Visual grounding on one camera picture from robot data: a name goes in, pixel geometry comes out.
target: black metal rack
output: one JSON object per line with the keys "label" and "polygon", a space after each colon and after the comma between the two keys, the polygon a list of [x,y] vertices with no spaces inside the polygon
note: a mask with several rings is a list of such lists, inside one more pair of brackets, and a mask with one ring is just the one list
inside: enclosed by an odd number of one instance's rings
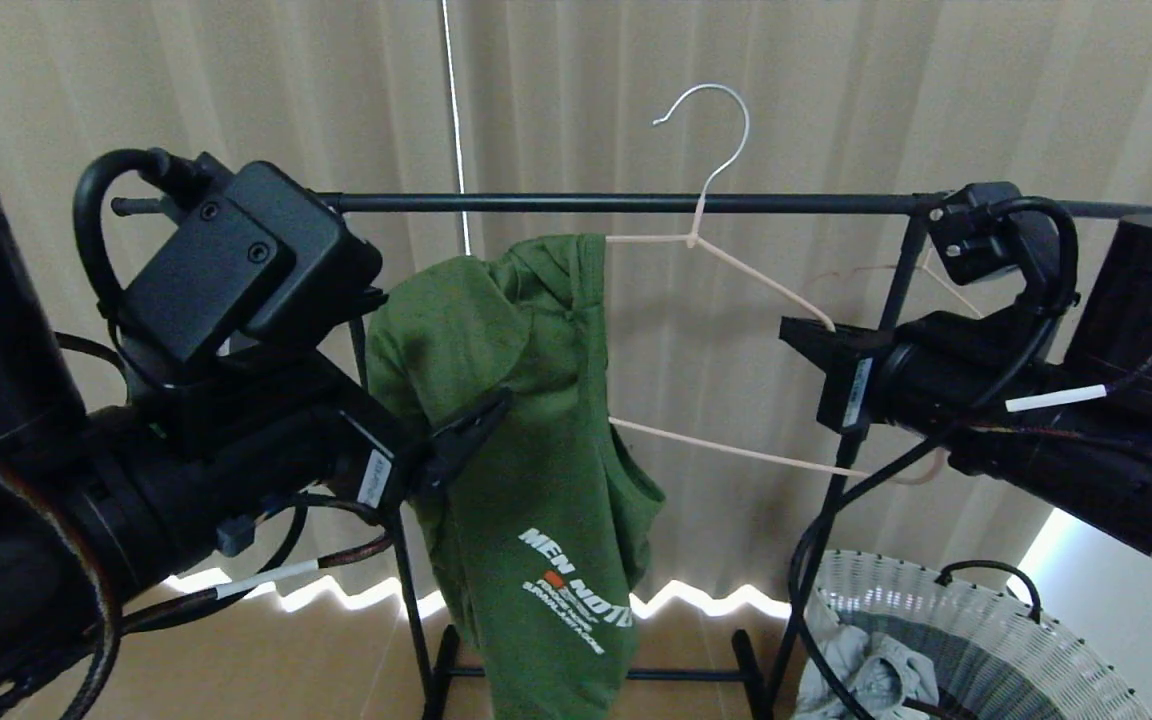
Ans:
{"label": "black metal rack", "polygon": [[[339,213],[654,213],[690,214],[698,196],[695,195],[616,195],[616,194],[490,194],[490,195],[357,195],[319,192]],[[905,215],[904,237],[901,240],[900,258],[896,263],[887,300],[882,304],[881,329],[895,327],[909,295],[910,282],[918,265],[919,255],[927,241],[927,212],[941,199],[941,194],[919,195],[710,195],[705,200],[707,214],[797,214],[797,215]],[[1132,214],[1152,214],[1152,205],[1121,204],[1121,202],[1061,200],[1075,218],[1117,219]],[[366,382],[364,359],[364,327],[362,321],[349,323],[353,350],[362,381]],[[835,464],[850,468],[859,455],[864,442],[863,433],[842,437],[838,444]],[[832,511],[838,498],[846,488],[846,477],[833,475],[824,498],[823,511]],[[456,665],[461,638],[454,626],[448,626],[439,644],[438,657],[430,665],[425,646],[425,629],[416,605],[412,585],[411,558],[408,556],[403,523],[394,514],[387,520],[387,529],[394,538],[394,556],[397,575],[402,583],[403,605],[408,624],[411,627],[420,687],[425,692],[424,720],[440,720],[447,705],[447,694],[453,679],[480,679],[482,667]],[[828,541],[831,528],[826,525],[812,555],[809,556],[805,578],[813,578],[819,570],[820,559]],[[667,682],[741,683],[745,688],[750,714],[755,720],[772,720],[772,708],[785,680],[786,669],[793,659],[794,642],[804,632],[801,608],[791,609],[781,646],[776,652],[767,676],[761,674],[755,659],[749,634],[736,630],[732,635],[732,651],[736,655],[736,670],[697,669],[635,669],[628,673],[630,680],[667,680]]]}

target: green garment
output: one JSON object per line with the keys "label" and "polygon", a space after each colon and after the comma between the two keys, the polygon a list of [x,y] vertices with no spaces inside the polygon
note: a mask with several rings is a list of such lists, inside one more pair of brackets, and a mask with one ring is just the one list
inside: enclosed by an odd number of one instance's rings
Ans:
{"label": "green garment", "polygon": [[499,720],[607,715],[637,647],[628,598],[664,493],[607,422],[604,248],[582,234],[447,260],[371,320],[369,392],[414,427],[515,393],[447,497],[414,501]]}

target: floor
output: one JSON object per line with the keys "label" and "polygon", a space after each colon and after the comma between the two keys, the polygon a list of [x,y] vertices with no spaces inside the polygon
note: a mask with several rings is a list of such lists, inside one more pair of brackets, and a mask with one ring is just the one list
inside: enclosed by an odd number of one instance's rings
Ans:
{"label": "floor", "polygon": [[[145,598],[144,602],[154,599]],[[185,628],[129,638],[109,687],[88,717],[420,717],[420,680],[397,600],[350,612],[333,598],[320,597],[293,614],[282,612],[276,602],[271,596],[253,598]],[[426,620],[431,655],[447,621],[445,612]],[[641,621],[635,665],[733,669],[732,632],[737,628],[750,634],[765,669],[776,653],[782,620],[753,607],[707,617],[677,600]],[[475,659],[462,650],[461,661]],[[83,667],[61,676],[9,717],[60,717],[82,680]],[[787,680],[786,687],[793,696],[795,680]],[[776,704],[776,717],[788,717],[789,699]],[[486,680],[454,680],[445,717],[488,720],[492,708]],[[627,682],[611,717],[736,720],[750,715],[740,683]]]}

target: curtain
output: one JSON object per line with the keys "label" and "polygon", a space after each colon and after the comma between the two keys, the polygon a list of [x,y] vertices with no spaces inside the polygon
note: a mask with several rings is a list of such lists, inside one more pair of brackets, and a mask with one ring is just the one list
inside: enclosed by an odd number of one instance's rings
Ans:
{"label": "curtain", "polygon": [[[445,28],[444,40],[439,5],[397,1],[0,3],[0,194],[54,327],[101,336],[69,202],[84,164],[120,146],[206,150],[230,167],[266,159],[321,190],[454,192],[462,169],[468,192],[695,192],[736,146],[735,104],[698,94],[669,123],[652,119],[695,83],[722,82],[744,96],[753,132],[714,192],[916,192],[1009,179],[1061,199],[1152,202],[1152,3],[484,0],[448,3]],[[147,190],[126,181],[115,192]],[[463,252],[454,214],[349,223],[384,251],[384,287]],[[473,215],[467,232],[475,255],[497,258],[538,234],[687,223]],[[123,278],[170,232],[161,218],[106,227]],[[873,325],[901,229],[889,218],[710,215],[702,233],[839,323]],[[1085,291],[1112,223],[1079,230]],[[836,438],[813,420],[823,376],[776,340],[781,316],[799,310],[684,247],[608,256],[614,415],[833,460]],[[1007,278],[961,291],[990,311],[1018,289]],[[968,311],[919,273],[902,318],[941,306]],[[1075,310],[1056,357],[1076,319]],[[324,350],[353,372],[343,331]],[[89,406],[122,401],[109,370],[68,361]],[[715,597],[746,583],[783,597],[786,560],[818,510],[824,475],[635,432],[626,440],[668,493],[639,598],[668,579]],[[912,442],[874,429],[859,467]],[[850,507],[832,544],[924,564],[1016,561],[1046,515],[1001,482],[942,470]],[[250,573],[282,526],[263,529],[247,556],[206,566]],[[351,520],[316,511],[298,556],[357,537]],[[356,593],[392,574],[387,556],[338,577]],[[433,589],[424,561],[419,581],[422,593]]]}

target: hanger hook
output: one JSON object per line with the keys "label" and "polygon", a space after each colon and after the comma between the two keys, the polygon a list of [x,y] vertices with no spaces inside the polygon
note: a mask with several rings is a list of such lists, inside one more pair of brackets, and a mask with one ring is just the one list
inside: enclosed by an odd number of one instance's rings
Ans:
{"label": "hanger hook", "polygon": [[745,131],[740,136],[740,145],[736,146],[736,152],[732,152],[732,158],[728,158],[726,162],[718,165],[718,168],[708,174],[708,177],[705,179],[704,187],[700,188],[700,203],[704,204],[705,196],[708,195],[708,183],[714,182],[714,179],[718,177],[718,173],[721,173],[730,167],[730,165],[736,161],[736,158],[740,158],[741,152],[745,151],[745,143],[749,142],[749,106],[745,106],[745,100],[742,99],[738,92],[732,90],[732,88],[721,85],[721,83],[717,82],[705,82],[698,86],[690,88],[690,90],[687,90],[683,94],[679,96],[679,99],[673,101],[673,106],[670,106],[668,113],[664,114],[661,118],[652,120],[652,127],[658,127],[669,122],[669,118],[673,118],[673,111],[677,109],[679,105],[682,105],[682,101],[684,101],[687,97],[691,97],[702,90],[719,90],[726,92],[733,100],[736,101],[737,105],[740,105],[741,115],[745,119]]}

